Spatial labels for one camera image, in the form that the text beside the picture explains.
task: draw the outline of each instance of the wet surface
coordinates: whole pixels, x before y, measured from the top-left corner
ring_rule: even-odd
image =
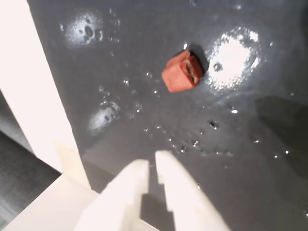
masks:
[[[307,230],[308,2],[29,5],[93,189],[149,159],[151,219],[165,199],[154,152],[167,149],[232,230]],[[169,93],[161,71],[183,49],[208,71]]]

